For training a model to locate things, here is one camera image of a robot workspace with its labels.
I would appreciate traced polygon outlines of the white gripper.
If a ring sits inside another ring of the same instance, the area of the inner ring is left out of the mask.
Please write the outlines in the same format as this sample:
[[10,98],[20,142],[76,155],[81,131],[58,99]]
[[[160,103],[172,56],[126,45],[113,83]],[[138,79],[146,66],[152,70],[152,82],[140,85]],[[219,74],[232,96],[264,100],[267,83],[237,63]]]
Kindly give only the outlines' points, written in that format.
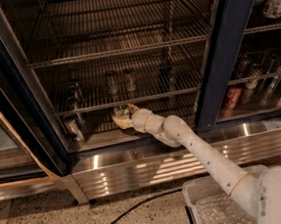
[[117,118],[113,117],[113,122],[121,129],[129,129],[130,127],[134,127],[134,129],[138,132],[145,132],[146,121],[149,116],[152,114],[151,111],[146,109],[139,109],[137,106],[133,104],[128,104],[129,111],[133,113],[131,119],[130,118]]

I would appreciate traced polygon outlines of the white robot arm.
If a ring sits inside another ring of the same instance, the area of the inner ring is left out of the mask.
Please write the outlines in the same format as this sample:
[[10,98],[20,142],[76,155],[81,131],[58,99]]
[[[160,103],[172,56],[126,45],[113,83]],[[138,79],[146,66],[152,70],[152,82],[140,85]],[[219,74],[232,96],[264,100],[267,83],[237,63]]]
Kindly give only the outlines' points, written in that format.
[[112,115],[119,128],[134,128],[167,146],[183,146],[202,164],[218,186],[258,224],[281,224],[281,165],[266,168],[260,176],[241,168],[196,135],[179,116],[160,116],[133,104],[117,107]]

